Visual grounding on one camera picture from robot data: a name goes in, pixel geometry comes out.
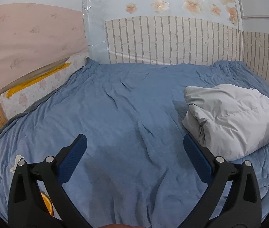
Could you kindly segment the light grey puffer jacket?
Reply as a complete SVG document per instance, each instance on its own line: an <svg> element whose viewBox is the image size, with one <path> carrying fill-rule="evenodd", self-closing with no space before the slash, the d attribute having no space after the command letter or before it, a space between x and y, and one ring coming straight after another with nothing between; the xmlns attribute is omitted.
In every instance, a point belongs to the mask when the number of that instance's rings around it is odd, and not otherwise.
<svg viewBox="0 0 269 228"><path fill-rule="evenodd" d="M184 89L188 111L182 124L203 147L227 161L269 144L269 98L232 84Z"/></svg>

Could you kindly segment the orange round object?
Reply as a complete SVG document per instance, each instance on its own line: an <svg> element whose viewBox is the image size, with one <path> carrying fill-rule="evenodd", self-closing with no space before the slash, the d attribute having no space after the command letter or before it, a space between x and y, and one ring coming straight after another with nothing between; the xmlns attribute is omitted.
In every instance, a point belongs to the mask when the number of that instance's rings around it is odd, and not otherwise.
<svg viewBox="0 0 269 228"><path fill-rule="evenodd" d="M41 192L41 196L42 196L42 199L43 199L43 201L45 203L46 208L48 209L49 214L51 216L53 216L54 215L54 209L53 209L53 204L52 204L50 198L44 192Z"/></svg>

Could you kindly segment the white bow label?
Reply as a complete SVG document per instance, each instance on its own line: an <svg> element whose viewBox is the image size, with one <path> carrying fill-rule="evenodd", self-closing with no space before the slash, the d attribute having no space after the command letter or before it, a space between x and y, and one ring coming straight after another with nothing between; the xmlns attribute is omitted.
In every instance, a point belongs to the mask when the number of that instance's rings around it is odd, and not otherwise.
<svg viewBox="0 0 269 228"><path fill-rule="evenodd" d="M20 160L22 160L24 157L21 156L21 155L16 155L16 158L15 158L15 162L14 162L14 165L13 167L10 168L10 172L11 173L15 173L15 170L16 170L16 167L18 166L18 163L20 162Z"/></svg>

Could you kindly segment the blue bed sheet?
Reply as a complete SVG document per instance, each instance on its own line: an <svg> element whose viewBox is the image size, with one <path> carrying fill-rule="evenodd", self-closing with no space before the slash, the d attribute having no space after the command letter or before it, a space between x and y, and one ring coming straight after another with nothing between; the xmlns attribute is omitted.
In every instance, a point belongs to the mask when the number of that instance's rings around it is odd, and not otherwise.
<svg viewBox="0 0 269 228"><path fill-rule="evenodd" d="M184 88L223 83L269 98L266 81L239 61L202 66L90 60L0 131L0 217L8 218L18 155L38 163L84 134L87 151L63 187L92 226L178 227L206 188L183 148Z"/></svg>

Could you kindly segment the yellow tape strip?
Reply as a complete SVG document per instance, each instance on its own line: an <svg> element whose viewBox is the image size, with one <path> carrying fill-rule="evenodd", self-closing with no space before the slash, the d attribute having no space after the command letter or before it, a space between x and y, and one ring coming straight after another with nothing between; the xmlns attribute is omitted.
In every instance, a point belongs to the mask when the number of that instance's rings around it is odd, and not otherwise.
<svg viewBox="0 0 269 228"><path fill-rule="evenodd" d="M16 86L10 88L10 89L7 91L7 93L6 93L6 97L7 97L7 98L10 98L10 97L11 97L12 95L14 95L15 93L17 93L17 92L19 92L19 91L21 91L21 90L23 90L23 89L25 89L25 88L27 88L27 87L33 85L33 84L35 84L35 83L37 83L37 82L39 82L39 81L45 79L46 77L48 77L48 76L50 76L50 75L52 75L52 74L54 74L54 73L56 73L56 72L58 72L58 71L64 69L64 68L67 68L69 65L71 65L70 62L61 64L61 65L59 65L59 66L57 66L57 67L54 67L54 68L52 68L52 69L46 71L46 72L43 73L43 74L40 74L40 75L37 76L37 77L28 79L27 81L24 81L24 82L22 82L22 83L20 83L20 84L18 84L18 85L16 85Z"/></svg>

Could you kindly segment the pink floral curtain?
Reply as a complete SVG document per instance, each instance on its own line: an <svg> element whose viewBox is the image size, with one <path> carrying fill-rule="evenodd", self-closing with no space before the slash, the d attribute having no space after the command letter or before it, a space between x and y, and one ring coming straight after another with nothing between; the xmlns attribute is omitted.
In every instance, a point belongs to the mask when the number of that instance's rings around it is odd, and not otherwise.
<svg viewBox="0 0 269 228"><path fill-rule="evenodd" d="M85 51L82 12L42 4L0 5L0 90L28 73Z"/></svg>

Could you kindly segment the clear plastic sheet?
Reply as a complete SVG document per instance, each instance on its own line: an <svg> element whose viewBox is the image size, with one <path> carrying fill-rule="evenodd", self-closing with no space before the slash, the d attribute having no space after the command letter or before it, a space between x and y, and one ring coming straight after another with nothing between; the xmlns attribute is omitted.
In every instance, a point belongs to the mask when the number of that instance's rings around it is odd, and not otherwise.
<svg viewBox="0 0 269 228"><path fill-rule="evenodd" d="M82 0L82 13L89 57L97 62L109 64L103 4L102 0Z"/></svg>

